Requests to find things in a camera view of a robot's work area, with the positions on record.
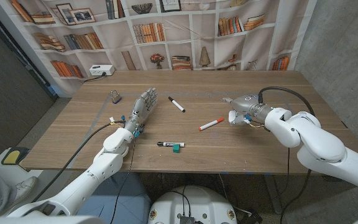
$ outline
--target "flower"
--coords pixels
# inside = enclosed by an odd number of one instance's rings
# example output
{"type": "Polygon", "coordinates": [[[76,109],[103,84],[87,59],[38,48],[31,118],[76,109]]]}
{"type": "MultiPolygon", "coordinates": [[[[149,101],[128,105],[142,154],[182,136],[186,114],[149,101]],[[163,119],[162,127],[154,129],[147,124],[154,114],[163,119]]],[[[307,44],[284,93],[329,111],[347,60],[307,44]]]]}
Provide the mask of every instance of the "flower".
{"type": "Polygon", "coordinates": [[[165,57],[160,55],[160,54],[153,54],[151,57],[150,57],[150,61],[152,63],[159,63],[159,62],[162,62],[164,61],[165,57]]]}

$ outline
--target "bookshelf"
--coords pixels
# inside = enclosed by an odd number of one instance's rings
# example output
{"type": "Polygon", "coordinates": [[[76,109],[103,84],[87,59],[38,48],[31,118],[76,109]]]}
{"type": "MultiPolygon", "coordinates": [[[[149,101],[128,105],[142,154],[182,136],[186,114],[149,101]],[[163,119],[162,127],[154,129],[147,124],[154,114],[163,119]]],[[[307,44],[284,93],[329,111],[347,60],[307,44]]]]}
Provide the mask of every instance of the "bookshelf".
{"type": "Polygon", "coordinates": [[[316,0],[242,0],[240,6],[231,7],[231,0],[209,0],[209,9],[201,11],[195,7],[183,7],[182,10],[161,12],[160,1],[150,0],[153,7],[148,14],[137,14],[132,5],[141,4],[138,0],[122,0],[125,17],[108,19],[105,0],[17,0],[29,12],[49,11],[56,4],[70,3],[73,9],[89,7],[96,19],[94,23],[66,26],[55,17],[54,24],[34,24],[24,22],[20,14],[12,7],[11,0],[0,0],[2,8],[20,30],[28,44],[39,59],[58,80],[58,84],[68,96],[73,95],[82,85],[77,77],[60,77],[51,60],[79,66],[84,79],[90,76],[92,64],[112,64],[116,70],[128,70],[122,51],[129,51],[137,70],[153,70],[156,64],[150,56],[159,53],[165,57],[161,63],[163,69],[171,70],[173,55],[186,55],[194,70],[201,70],[198,65],[201,48],[206,47],[211,64],[209,68],[223,68],[236,64],[238,70],[245,70],[248,62],[257,60],[257,70],[271,70],[276,59],[290,58],[288,70],[295,67],[296,58],[310,15],[316,0]],[[219,35],[219,18],[239,16],[243,24],[247,19],[265,14],[264,24],[255,29],[235,34],[219,35]],[[134,25],[162,23],[165,26],[166,41],[139,44],[136,41],[134,25]],[[62,43],[66,52],[43,50],[33,33],[54,35],[62,43]],[[104,49],[70,50],[64,35],[87,34],[95,32],[104,49]],[[234,62],[228,62],[237,54],[234,62]]]}

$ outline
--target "marker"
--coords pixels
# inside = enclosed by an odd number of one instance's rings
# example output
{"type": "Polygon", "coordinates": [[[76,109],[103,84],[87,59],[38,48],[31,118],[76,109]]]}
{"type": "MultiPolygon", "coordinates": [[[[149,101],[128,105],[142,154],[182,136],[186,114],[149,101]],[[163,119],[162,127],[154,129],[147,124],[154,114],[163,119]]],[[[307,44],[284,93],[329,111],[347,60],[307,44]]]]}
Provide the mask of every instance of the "marker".
{"type": "Polygon", "coordinates": [[[179,108],[179,110],[181,110],[182,112],[185,112],[185,109],[183,109],[183,107],[181,107],[181,106],[179,105],[179,103],[177,103],[175,100],[173,100],[171,96],[168,96],[168,99],[169,99],[170,101],[172,101],[172,103],[173,103],[177,108],[179,108]]]}
{"type": "Polygon", "coordinates": [[[185,147],[184,142],[157,142],[158,146],[172,147],[174,144],[178,144],[178,145],[180,145],[180,147],[185,147]]]}
{"type": "Polygon", "coordinates": [[[211,127],[212,125],[215,125],[215,124],[218,124],[219,122],[222,122],[223,120],[224,120],[224,118],[219,118],[219,119],[217,119],[217,120],[214,120],[214,121],[212,121],[212,122],[209,122],[209,123],[206,124],[206,125],[202,125],[201,127],[198,128],[198,130],[199,130],[199,131],[202,131],[202,130],[204,130],[204,129],[206,129],[206,128],[211,127]]]}

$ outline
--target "robotic arm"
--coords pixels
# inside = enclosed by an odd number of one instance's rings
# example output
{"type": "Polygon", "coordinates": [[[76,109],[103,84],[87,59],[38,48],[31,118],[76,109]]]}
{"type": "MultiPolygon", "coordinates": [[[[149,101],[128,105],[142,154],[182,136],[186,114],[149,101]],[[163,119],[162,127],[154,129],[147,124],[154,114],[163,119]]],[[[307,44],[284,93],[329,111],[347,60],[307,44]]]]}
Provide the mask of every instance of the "robotic arm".
{"type": "Polygon", "coordinates": [[[252,118],[257,118],[285,147],[297,147],[303,142],[297,154],[302,165],[358,186],[358,153],[321,129],[320,122],[312,114],[299,112],[292,116],[286,109],[259,103],[256,95],[235,100],[223,98],[223,101],[234,109],[229,112],[232,126],[247,125],[252,118]]]}
{"type": "Polygon", "coordinates": [[[99,184],[120,170],[123,158],[128,153],[128,144],[143,132],[144,121],[156,102],[157,92],[155,88],[149,88],[136,99],[124,128],[118,128],[106,138],[102,150],[85,172],[56,196],[23,205],[9,214],[9,217],[75,215],[99,184]]]}

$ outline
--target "table leg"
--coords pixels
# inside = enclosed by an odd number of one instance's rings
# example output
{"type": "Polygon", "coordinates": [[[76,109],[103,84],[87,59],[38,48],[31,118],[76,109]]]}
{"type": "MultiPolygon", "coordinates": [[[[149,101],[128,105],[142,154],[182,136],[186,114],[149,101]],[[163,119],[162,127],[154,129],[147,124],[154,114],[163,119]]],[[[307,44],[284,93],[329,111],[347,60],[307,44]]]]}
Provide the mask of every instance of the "table leg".
{"type": "Polygon", "coordinates": [[[281,214],[283,212],[283,208],[280,202],[280,196],[277,192],[276,183],[274,181],[273,175],[264,175],[265,183],[268,190],[268,194],[270,196],[270,200],[272,201],[273,210],[276,214],[281,214]]]}

